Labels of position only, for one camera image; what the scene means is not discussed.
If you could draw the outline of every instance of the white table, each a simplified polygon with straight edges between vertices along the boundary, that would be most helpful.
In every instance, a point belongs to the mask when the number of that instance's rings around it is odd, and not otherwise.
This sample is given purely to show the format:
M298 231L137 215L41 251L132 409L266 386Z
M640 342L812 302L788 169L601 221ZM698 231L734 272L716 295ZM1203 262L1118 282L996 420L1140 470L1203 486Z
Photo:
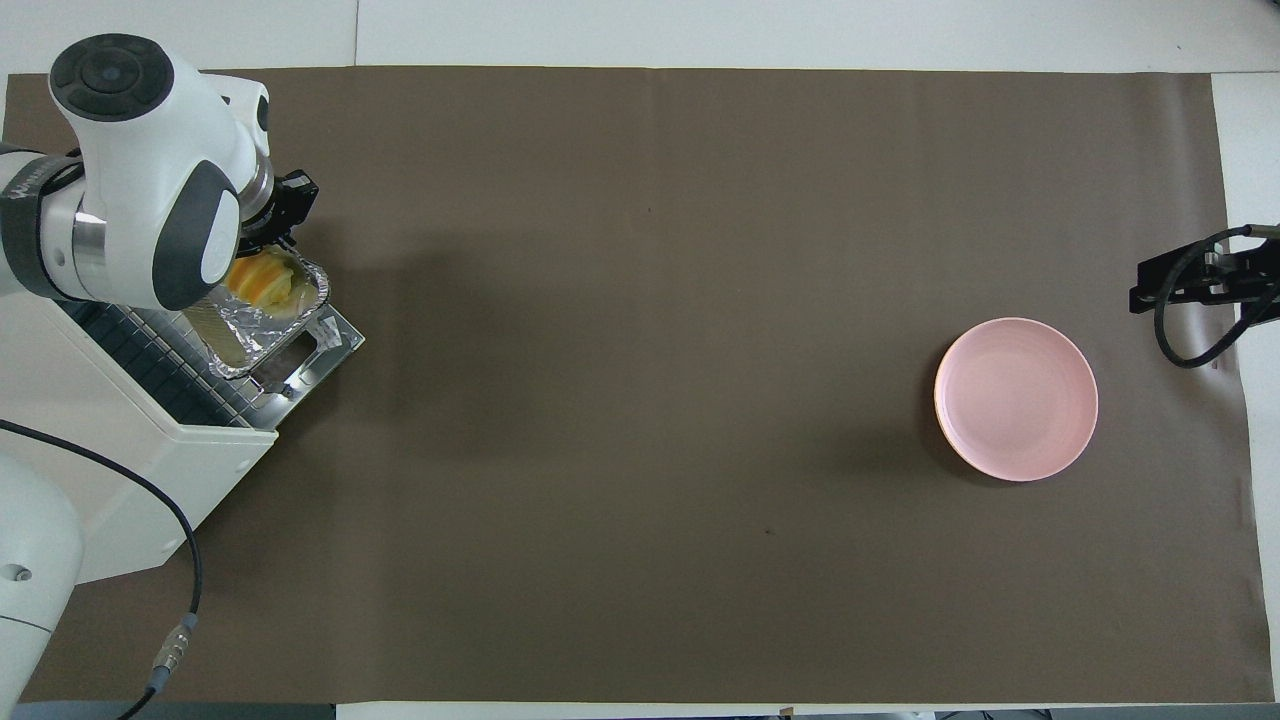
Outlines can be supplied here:
M1280 8L1267 0L0 0L0 88L132 32L201 68L623 65L1215 73L1230 224L1280 220ZM4 108L0 106L0 120ZM1170 246L1198 240L1170 238ZM1117 288L1117 302L1126 288ZM1240 365L1272 669L1280 669L1280 323ZM856 696L856 688L850 688ZM778 705L366 703L339 717L765 715ZM884 706L796 706L876 712ZM916 707L914 710L928 710Z

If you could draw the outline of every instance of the pink plate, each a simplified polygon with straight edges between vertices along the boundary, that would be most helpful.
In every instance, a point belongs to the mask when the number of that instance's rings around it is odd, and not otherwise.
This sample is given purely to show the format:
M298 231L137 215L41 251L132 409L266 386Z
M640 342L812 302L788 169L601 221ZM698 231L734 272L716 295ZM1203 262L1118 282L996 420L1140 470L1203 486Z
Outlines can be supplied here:
M1027 318L1000 318L951 343L933 405L960 457L1021 483L1059 473L1084 452L1098 421L1098 386L1066 336Z

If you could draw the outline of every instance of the brown tablecloth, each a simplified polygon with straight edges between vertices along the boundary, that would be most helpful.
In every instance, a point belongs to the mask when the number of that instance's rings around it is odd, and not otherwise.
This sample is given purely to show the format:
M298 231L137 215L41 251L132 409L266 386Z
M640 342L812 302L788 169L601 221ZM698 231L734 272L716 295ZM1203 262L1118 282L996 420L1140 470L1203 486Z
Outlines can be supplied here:
M1207 77L241 74L369 342L201 528L170 697L1271 698L1234 355L1126 311L1225 224ZM74 145L37 77L5 131ZM1002 315L1097 374L1032 484L932 414ZM132 697L187 571L81 587L28 698Z

